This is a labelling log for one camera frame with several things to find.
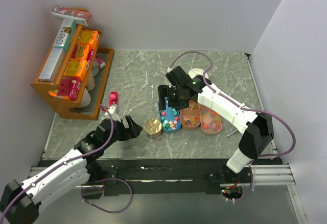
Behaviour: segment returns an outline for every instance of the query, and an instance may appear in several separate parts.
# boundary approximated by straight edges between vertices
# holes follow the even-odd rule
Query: blue container
[[[163,111],[159,111],[159,117],[160,117],[160,121],[161,121],[161,124],[162,124],[162,130],[167,132],[167,133],[177,132],[177,131],[179,131],[179,129],[181,127],[180,113],[179,113],[178,110],[175,110],[175,114],[176,114],[175,115],[173,109],[171,107],[168,107],[167,97],[165,97],[165,102],[166,102],[166,109],[163,110]],[[169,121],[174,121],[176,116],[178,116],[178,118],[179,118],[179,120],[177,121],[177,124],[175,125],[176,129],[174,129],[174,130],[172,128],[166,129],[165,126],[164,126],[164,121],[165,120],[167,120],[168,122]]]

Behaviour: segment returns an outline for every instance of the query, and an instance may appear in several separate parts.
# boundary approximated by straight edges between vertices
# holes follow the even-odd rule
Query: gray marble surface
[[[165,73],[170,63],[183,51],[116,51],[110,70],[103,104],[108,104],[110,92],[119,93],[120,116],[130,115],[143,126],[151,117],[158,117],[157,86],[167,84]],[[222,91],[246,106],[260,108],[258,94],[242,53],[205,52],[213,61],[209,79]],[[197,54],[187,54],[178,62],[186,72],[191,68],[207,69],[207,60]],[[94,130],[99,120],[71,120],[56,116],[44,158],[59,159],[81,138]],[[185,130],[172,134],[162,133],[149,139],[143,130],[136,139],[115,142],[104,153],[104,158],[229,158],[237,149],[241,134],[222,118],[223,129],[216,136],[207,136],[201,129]],[[271,152],[271,146],[265,150]]]

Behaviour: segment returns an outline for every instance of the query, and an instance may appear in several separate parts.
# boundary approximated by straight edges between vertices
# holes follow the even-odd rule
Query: round container
[[[157,138],[161,134],[162,126],[161,122],[157,118],[150,118],[145,122],[144,129],[147,132],[147,136],[151,139]]]

